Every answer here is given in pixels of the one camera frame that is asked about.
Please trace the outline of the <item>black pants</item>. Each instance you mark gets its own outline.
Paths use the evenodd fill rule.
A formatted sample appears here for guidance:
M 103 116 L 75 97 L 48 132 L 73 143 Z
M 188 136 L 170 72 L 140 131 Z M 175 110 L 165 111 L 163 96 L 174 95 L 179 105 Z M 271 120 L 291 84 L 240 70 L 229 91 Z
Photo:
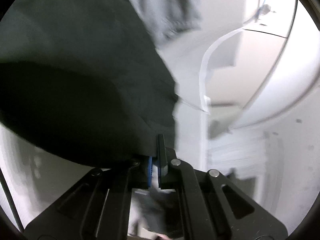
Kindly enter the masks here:
M 1 123 L 111 168 L 175 145 L 175 81 L 129 0 L 15 0 L 1 20 Z

